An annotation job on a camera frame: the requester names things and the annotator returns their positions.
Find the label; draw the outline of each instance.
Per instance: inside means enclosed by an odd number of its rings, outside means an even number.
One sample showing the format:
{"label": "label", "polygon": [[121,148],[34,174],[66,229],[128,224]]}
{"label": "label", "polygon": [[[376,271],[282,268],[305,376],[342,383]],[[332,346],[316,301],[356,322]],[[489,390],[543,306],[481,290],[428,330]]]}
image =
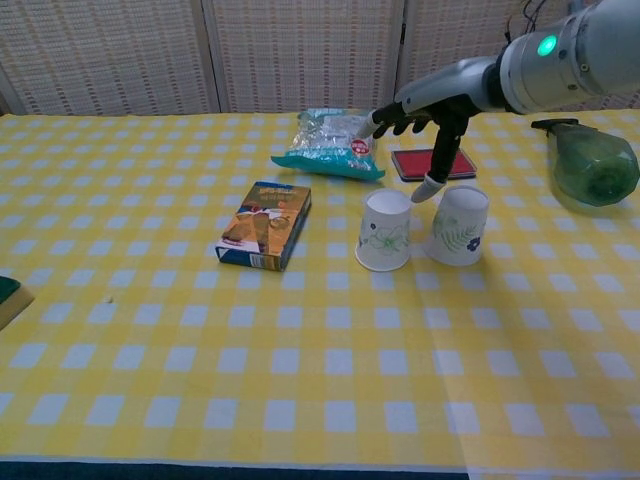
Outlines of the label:
{"label": "label", "polygon": [[251,262],[251,266],[255,268],[267,268],[266,259],[262,255],[249,255],[249,261]]}
{"label": "label", "polygon": [[351,150],[356,155],[367,155],[369,153],[369,145],[364,140],[356,138],[351,142]]}

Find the snack box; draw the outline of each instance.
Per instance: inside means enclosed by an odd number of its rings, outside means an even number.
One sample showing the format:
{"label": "snack box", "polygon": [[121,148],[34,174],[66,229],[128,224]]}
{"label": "snack box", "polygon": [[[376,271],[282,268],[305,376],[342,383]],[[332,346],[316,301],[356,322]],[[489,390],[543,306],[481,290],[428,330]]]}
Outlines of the snack box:
{"label": "snack box", "polygon": [[218,259],[283,271],[310,208],[309,188],[256,182],[216,244]]}

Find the blue plastic bag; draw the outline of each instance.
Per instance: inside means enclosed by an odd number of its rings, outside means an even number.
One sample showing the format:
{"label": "blue plastic bag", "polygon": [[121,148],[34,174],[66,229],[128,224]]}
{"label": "blue plastic bag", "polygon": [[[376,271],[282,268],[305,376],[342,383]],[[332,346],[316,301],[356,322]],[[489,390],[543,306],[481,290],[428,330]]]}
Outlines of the blue plastic bag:
{"label": "blue plastic bag", "polygon": [[385,171],[376,167],[375,141],[356,138],[366,115],[339,108],[306,110],[298,115],[298,133],[291,148],[271,160],[310,173],[377,180]]}

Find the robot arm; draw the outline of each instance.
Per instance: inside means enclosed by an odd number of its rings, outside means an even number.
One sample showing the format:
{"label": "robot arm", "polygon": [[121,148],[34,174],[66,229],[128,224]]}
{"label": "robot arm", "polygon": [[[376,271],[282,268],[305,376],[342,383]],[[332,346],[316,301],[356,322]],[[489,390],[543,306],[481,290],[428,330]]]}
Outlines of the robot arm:
{"label": "robot arm", "polygon": [[640,1],[602,0],[517,38],[498,57],[462,60],[406,85],[393,103],[371,112],[360,136],[439,125],[432,168],[412,196],[422,202],[446,183],[472,116],[527,114],[640,88],[638,25]]}

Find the upside-down paper cup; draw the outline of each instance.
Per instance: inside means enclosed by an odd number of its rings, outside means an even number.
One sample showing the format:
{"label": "upside-down paper cup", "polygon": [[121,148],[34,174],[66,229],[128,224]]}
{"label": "upside-down paper cup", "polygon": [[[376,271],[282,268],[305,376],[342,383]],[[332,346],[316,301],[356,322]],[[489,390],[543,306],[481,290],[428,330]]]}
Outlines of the upside-down paper cup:
{"label": "upside-down paper cup", "polygon": [[402,192],[383,188],[365,199],[356,258],[369,270],[388,272],[409,260],[411,200]]}
{"label": "upside-down paper cup", "polygon": [[433,219],[425,250],[438,262],[461,267],[482,255],[482,235],[487,223],[489,197],[467,185],[449,188]]}

